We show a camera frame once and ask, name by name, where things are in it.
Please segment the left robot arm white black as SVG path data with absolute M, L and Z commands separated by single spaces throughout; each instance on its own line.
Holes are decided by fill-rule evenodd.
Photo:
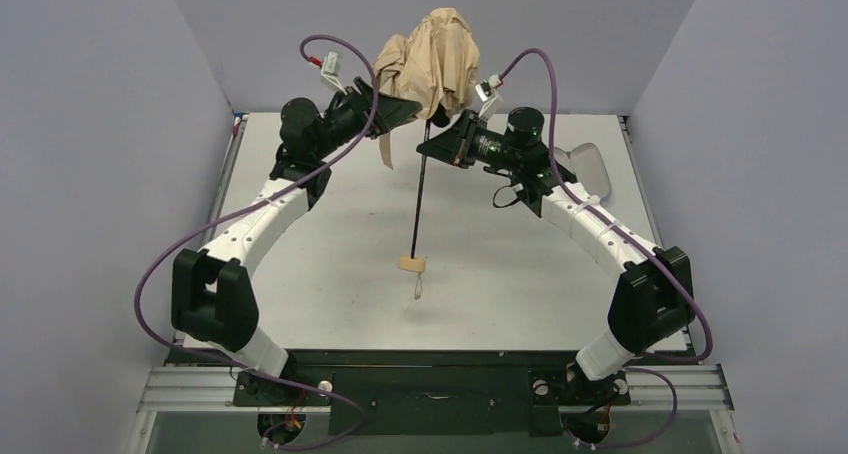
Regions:
M 252 274 L 324 194 L 331 177 L 328 156 L 355 140 L 390 133 L 421 109 L 419 102 L 382 94 L 360 77 L 337 91 L 325 110 L 305 97 L 284 104 L 281 144 L 255 199 L 223 233 L 199 250 L 182 250 L 173 261 L 173 327 L 247 368 L 280 376 L 289 354 L 260 326 Z

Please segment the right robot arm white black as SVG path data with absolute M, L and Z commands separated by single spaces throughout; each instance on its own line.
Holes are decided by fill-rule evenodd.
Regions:
M 570 368 L 578 379 L 600 381 L 695 319 L 691 267 L 681 249 L 643 239 L 606 210 L 556 161 L 553 135 L 554 124 L 534 108 L 512 110 L 503 133 L 465 110 L 416 150 L 460 169 L 481 163 L 486 172 L 508 178 L 521 203 L 561 229 L 612 278 L 606 326 Z

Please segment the beige umbrella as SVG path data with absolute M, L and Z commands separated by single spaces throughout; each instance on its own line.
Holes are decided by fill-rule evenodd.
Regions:
M 423 139 L 434 126 L 472 104 L 480 51 L 472 29 L 454 7 L 432 10 L 407 36 L 394 35 L 373 63 L 380 93 L 421 105 Z

